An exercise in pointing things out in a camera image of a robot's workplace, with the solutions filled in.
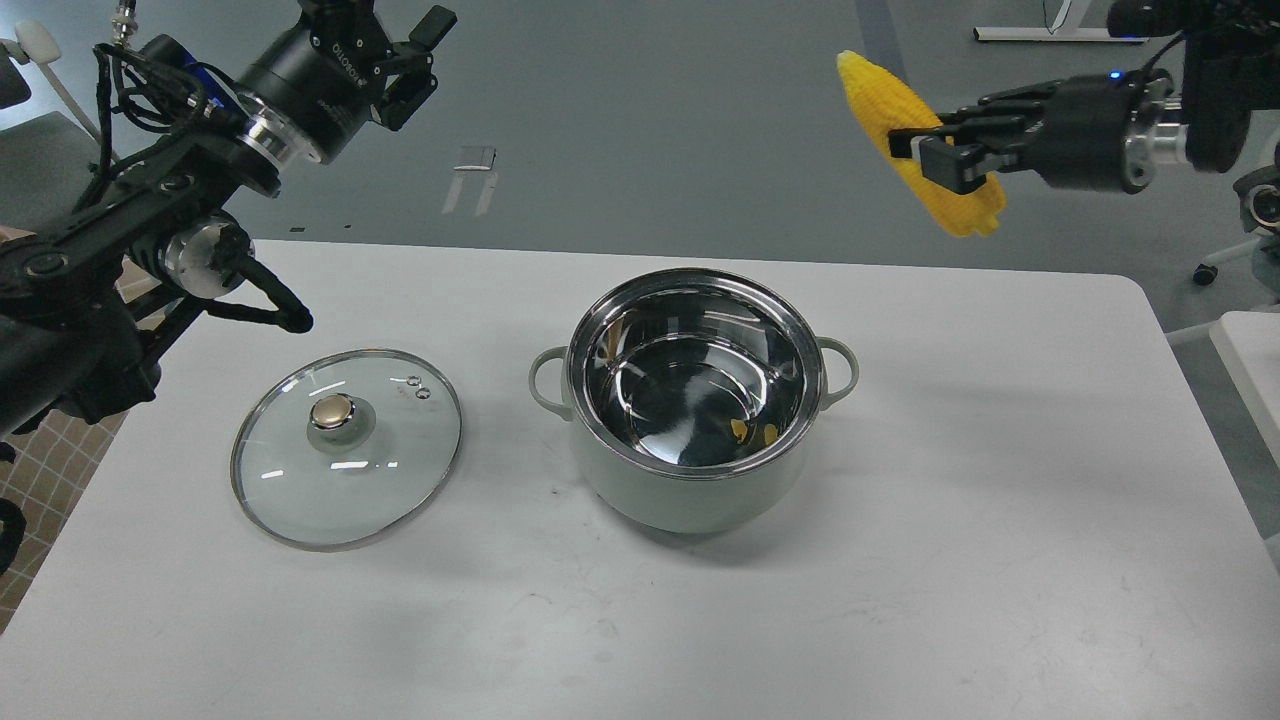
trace pot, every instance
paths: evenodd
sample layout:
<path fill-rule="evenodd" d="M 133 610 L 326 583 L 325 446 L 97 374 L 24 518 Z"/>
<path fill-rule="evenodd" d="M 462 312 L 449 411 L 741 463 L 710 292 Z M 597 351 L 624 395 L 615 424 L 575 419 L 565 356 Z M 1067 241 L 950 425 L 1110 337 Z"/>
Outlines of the pot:
<path fill-rule="evenodd" d="M 828 392 L 822 351 L 850 368 Z M 563 360 L 561 402 L 538 370 Z M 852 392 L 858 359 L 817 337 L 773 291 L 721 270 L 682 268 L 628 281 L 582 316 L 570 345 L 539 355 L 529 392 L 573 425 L 579 469 L 623 515 L 709 533 L 772 507 L 803 468 L 819 411 Z"/>

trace glass lid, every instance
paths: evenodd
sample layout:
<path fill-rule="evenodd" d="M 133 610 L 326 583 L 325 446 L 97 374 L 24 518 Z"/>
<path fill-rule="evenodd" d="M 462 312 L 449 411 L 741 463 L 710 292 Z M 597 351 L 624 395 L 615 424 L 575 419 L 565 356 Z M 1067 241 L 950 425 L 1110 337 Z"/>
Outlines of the glass lid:
<path fill-rule="evenodd" d="M 280 380 L 244 419 L 232 487 L 275 538 L 338 550 L 420 507 L 462 438 L 453 386 L 398 350 L 324 357 Z"/>

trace corn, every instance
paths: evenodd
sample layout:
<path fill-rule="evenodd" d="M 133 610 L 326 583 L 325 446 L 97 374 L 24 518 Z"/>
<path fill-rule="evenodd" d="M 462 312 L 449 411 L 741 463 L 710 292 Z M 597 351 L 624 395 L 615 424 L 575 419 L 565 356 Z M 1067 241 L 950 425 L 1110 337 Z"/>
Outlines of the corn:
<path fill-rule="evenodd" d="M 996 214 L 1005 209 L 1005 191 L 995 177 L 988 176 L 987 184 L 969 195 L 955 195 L 925 179 L 915 160 L 890 156 L 888 131 L 942 124 L 920 96 L 884 68 L 850 50 L 836 56 L 836 68 L 854 117 L 942 229 L 965 237 L 974 232 L 987 236 L 1000 227 Z"/>

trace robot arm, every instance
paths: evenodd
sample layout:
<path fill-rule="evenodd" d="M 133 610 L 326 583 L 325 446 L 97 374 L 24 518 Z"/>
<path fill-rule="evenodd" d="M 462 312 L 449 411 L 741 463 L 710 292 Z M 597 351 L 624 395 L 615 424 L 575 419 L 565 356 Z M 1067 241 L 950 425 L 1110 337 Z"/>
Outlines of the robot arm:
<path fill-rule="evenodd" d="M 895 158 L 969 193 L 988 172 L 1034 170 L 1051 187 L 1140 192 L 1157 164 L 1225 173 L 1244 146 L 1253 110 L 1280 108 L 1280 5 L 1263 0 L 1121 0 L 1116 37 L 1185 41 L 1183 91 L 1143 68 L 1056 79 L 987 95 L 940 115 L 934 128 L 890 132 Z"/>
<path fill-rule="evenodd" d="M 372 0 L 300 5 L 298 23 L 236 82 L 166 36 L 129 50 L 133 3 L 122 3 L 118 44 L 95 47 L 104 142 L 93 182 L 72 214 L 0 243 L 0 434 L 33 428 L 55 406 L 96 423 L 152 400 L 160 356 L 202 313 L 311 328 L 306 306 L 253 259 L 221 206 L 241 186 L 274 197 L 294 155 L 329 163 L 367 120 L 399 129 L 435 90 L 431 50 L 457 18 L 434 6 L 393 44 Z M 116 164 L 113 81 L 116 109 L 163 131 Z M 161 282 L 129 304 L 114 290 L 125 255 Z M 216 300 L 243 281 L 275 309 Z M 159 328 L 137 328 L 166 305 Z"/>

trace lid rim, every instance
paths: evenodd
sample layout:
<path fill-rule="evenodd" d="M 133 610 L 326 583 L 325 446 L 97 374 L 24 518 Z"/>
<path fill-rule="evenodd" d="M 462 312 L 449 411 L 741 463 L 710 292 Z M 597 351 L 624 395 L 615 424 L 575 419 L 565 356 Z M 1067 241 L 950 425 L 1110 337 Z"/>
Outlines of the lid rim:
<path fill-rule="evenodd" d="M 335 365 L 343 360 L 348 360 L 357 356 L 367 356 L 370 354 L 376 354 L 385 357 L 392 357 L 417 364 L 424 369 L 426 369 L 435 379 L 440 380 L 440 384 L 443 384 L 444 389 L 448 391 L 449 398 L 453 401 L 453 407 L 458 414 L 458 439 L 453 446 L 453 454 L 449 456 L 449 461 L 448 464 L 445 464 L 444 471 L 440 474 L 440 479 L 435 483 L 435 486 L 430 489 L 430 492 L 428 492 L 426 496 L 422 497 L 421 501 L 413 505 L 413 507 L 408 509 L 404 514 L 393 519 L 390 523 L 387 523 L 385 525 L 378 528 L 376 530 L 372 530 L 369 534 L 365 534 L 358 538 L 334 542 L 334 543 L 321 543 L 321 542 L 298 541 L 273 530 L 270 527 L 266 525 L 266 523 L 262 521 L 261 518 L 257 516 L 256 512 L 253 512 L 253 509 L 250 506 L 248 498 L 244 495 L 244 486 L 239 473 L 239 462 L 243 457 L 244 438 L 248 437 L 248 433 L 252 432 L 253 427 L 257 424 L 257 420 L 261 416 L 262 410 L 265 410 L 266 406 L 270 405 L 271 400 L 280 392 L 280 389 L 284 386 L 289 384 L 293 380 L 297 380 L 308 372 L 320 370 L 330 365 Z M 268 536 L 270 536 L 271 538 L 276 539 L 283 544 L 311 552 L 339 552 L 343 550 L 353 550 L 356 547 L 362 547 L 365 544 L 370 544 L 372 542 L 381 539 L 384 534 L 389 533 L 401 524 L 407 523 L 408 520 L 416 518 L 422 510 L 426 509 L 428 505 L 431 503 L 431 500 L 435 498 L 435 496 L 439 493 L 440 487 L 443 487 L 448 482 L 449 477 L 453 474 L 453 468 L 457 464 L 458 455 L 462 452 L 462 437 L 465 434 L 463 433 L 465 427 L 466 427 L 466 420 L 462 414 L 462 404 L 458 401 L 458 393 L 453 388 L 453 383 L 451 383 L 449 379 L 444 377 L 444 373 L 442 373 L 435 365 L 428 363 L 426 360 L 413 354 L 404 352 L 403 350 L 394 350 L 390 347 L 366 347 L 366 348 L 347 350 L 334 355 L 328 355 L 319 360 L 308 363 L 285 375 L 284 379 L 275 383 L 271 387 L 271 389 L 266 391 L 266 393 L 264 393 L 262 397 L 253 405 L 253 409 L 250 410 L 248 415 L 244 418 L 244 421 L 241 424 L 241 429 L 236 433 L 236 439 L 232 441 L 233 445 L 232 445 L 232 457 L 229 468 L 230 470 L 229 474 L 232 479 L 232 492 L 236 495 L 236 501 L 239 505 L 241 511 L 244 512 L 244 516 L 248 518 L 248 520 L 253 523 L 253 525 L 256 525 L 260 530 L 262 530 L 264 533 L 266 533 Z"/>

